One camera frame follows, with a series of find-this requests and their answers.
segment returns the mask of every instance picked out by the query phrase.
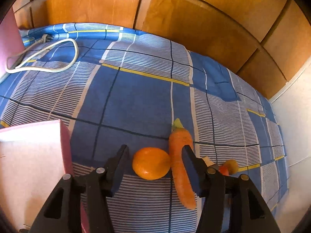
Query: mandarin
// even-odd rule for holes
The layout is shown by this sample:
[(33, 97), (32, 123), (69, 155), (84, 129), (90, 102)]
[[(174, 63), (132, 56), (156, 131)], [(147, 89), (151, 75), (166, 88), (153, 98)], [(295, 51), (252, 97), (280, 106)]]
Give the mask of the mandarin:
[(154, 147), (145, 147), (133, 156), (134, 172), (145, 180), (156, 180), (167, 174), (171, 164), (169, 155)]

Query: bed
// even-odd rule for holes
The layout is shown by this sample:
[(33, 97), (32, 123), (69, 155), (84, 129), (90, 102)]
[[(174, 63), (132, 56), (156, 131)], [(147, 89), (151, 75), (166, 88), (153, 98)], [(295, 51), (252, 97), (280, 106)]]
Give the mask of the bed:
[[(197, 157), (218, 164), (234, 158), (275, 215), (288, 190), (286, 149), (270, 103), (236, 74), (209, 57), (142, 31), (98, 23), (66, 23), (20, 31), (25, 46), (43, 34), (72, 38), (77, 62), (61, 73), (11, 74), (0, 85), (1, 128), (62, 120), (71, 133), (76, 175), (103, 166), (122, 144), (130, 156), (143, 147), (168, 152), (172, 122), (180, 118)], [(24, 59), (49, 43), (37, 45)], [(27, 65), (60, 68), (72, 43), (42, 53)], [(127, 166), (108, 200), (116, 232), (195, 232), (203, 201), (188, 210), (169, 172), (148, 181)], [(223, 230), (228, 228), (229, 209)]]

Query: electrical cable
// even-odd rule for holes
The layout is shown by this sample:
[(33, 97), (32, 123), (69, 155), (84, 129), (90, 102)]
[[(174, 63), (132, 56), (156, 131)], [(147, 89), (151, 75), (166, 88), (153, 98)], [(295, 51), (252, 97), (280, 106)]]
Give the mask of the electrical cable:
[[(31, 55), (30, 57), (28, 57), (26, 60), (24, 60), (21, 64), (19, 64), (18, 66), (16, 66), (15, 68), (13, 69), (10, 69), (7, 67), (7, 61), (10, 59), (10, 58), (13, 58), (13, 57), (16, 57), (16, 56), (20, 56), (22, 54), (24, 54), (25, 52), (29, 51), (33, 46), (37, 45), (37, 44), (40, 44), (40, 43), (45, 43), (45, 42), (48, 42), (50, 41), (51, 37), (49, 37), (49, 35), (47, 34), (44, 34), (42, 36), (42, 38), (40, 40), (38, 40), (37, 42), (35, 42), (34, 44), (32, 44), (31, 46), (29, 46), (28, 48), (26, 48), (24, 51), (22, 51), (21, 53), (19, 54), (16, 54), (16, 55), (13, 55), (13, 56), (10, 56), (6, 59), (5, 61), (5, 65), (4, 65), (4, 68), (5, 68), (5, 71), (8, 72), (9, 74), (14, 74), (14, 73), (17, 73), (17, 72), (21, 72), (21, 71), (41, 71), (41, 72), (48, 72), (48, 73), (59, 73), (59, 72), (62, 72), (62, 71), (65, 71), (67, 70), (68, 68), (70, 68), (77, 60), (78, 58), (78, 55), (79, 55), (79, 49), (78, 49), (78, 45), (77, 45), (77, 42), (72, 39), (72, 38), (66, 38), (66, 39), (63, 39), (63, 40), (60, 40), (60, 41), (57, 41), (47, 47), (45, 47), (44, 49), (41, 49), (40, 51), (36, 52), (35, 54)], [(34, 58), (35, 56), (39, 55), (40, 53), (48, 50), (52, 50), (56, 45), (60, 44), (60, 43), (63, 43), (63, 42), (67, 42), (67, 41), (70, 41), (73, 43), (74, 45), (74, 48), (75, 48), (75, 55), (72, 59), (72, 61), (67, 65), (67, 66), (64, 66), (62, 68), (45, 68), (45, 67), (39, 67), (39, 66), (26, 66), (26, 67), (22, 67), (24, 64), (26, 64), (29, 60), (31, 60), (32, 58)]]

